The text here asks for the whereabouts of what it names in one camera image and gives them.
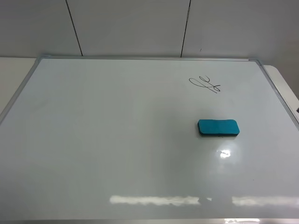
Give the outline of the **blue whiteboard eraser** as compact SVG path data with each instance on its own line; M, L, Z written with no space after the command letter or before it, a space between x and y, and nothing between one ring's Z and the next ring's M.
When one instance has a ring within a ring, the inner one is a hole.
M198 130L201 136L234 137L240 133L238 124L233 119L200 119Z

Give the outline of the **whiteboard with aluminium frame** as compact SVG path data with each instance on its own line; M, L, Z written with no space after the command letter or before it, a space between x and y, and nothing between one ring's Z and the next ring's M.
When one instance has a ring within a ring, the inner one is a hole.
M297 223L299 121L258 60L41 57L0 116L0 221Z

